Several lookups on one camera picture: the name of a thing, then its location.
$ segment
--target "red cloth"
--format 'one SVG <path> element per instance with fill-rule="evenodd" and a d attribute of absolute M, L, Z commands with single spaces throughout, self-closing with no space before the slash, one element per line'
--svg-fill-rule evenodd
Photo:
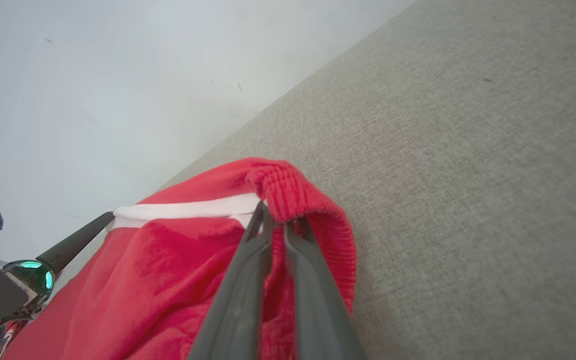
<path fill-rule="evenodd" d="M 141 204 L 256 192 L 278 223 L 308 216 L 349 312 L 356 253 L 350 222 L 285 161 L 248 158 L 160 191 Z M 19 333 L 5 360 L 185 359 L 244 229 L 235 219 L 156 219 L 110 231 L 82 271 Z M 262 356 L 295 358 L 295 299 L 281 228 L 263 293 Z"/>

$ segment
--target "clothing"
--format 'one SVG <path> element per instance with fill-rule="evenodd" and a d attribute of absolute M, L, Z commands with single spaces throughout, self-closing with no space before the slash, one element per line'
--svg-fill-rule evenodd
<path fill-rule="evenodd" d="M 242 239 L 245 218 L 254 210 L 238 203 L 239 213 L 228 214 L 203 205 L 229 199 L 254 205 L 258 199 L 249 194 L 265 201 L 278 223 L 308 217 L 351 312 L 356 253 L 343 210 L 288 162 L 248 158 L 140 202 L 151 206 L 117 209 L 115 225 L 121 227 L 112 228 L 82 271 L 19 333 L 5 360 L 37 354 L 51 360 L 185 358 Z M 157 219 L 148 220 L 153 214 Z M 295 301 L 285 257 L 278 228 L 263 289 L 264 359 L 295 358 Z"/>

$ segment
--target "gray textured surface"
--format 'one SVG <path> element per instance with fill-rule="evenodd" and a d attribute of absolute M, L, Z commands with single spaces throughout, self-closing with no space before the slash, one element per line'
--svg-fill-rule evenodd
<path fill-rule="evenodd" d="M 286 159 L 342 205 L 373 359 L 576 359 L 576 1 L 419 0 L 169 184 Z"/>

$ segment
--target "green light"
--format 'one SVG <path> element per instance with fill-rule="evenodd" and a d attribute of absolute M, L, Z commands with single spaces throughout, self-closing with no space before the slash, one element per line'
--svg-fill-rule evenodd
<path fill-rule="evenodd" d="M 46 288 L 52 289 L 53 287 L 53 276 L 50 272 L 46 272 Z"/>
<path fill-rule="evenodd" d="M 36 261 L 26 261 L 21 263 L 21 267 L 26 269 L 37 269 L 41 266 L 42 266 L 41 262 Z"/>

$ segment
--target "white fabric strip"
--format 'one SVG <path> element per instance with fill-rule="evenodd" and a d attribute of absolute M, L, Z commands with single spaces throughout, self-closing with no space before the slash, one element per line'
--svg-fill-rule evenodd
<path fill-rule="evenodd" d="M 107 230 L 141 228 L 155 219 L 229 218 L 246 228 L 259 203 L 256 193 L 236 194 L 216 200 L 180 203 L 139 203 L 122 206 L 112 213 Z"/>

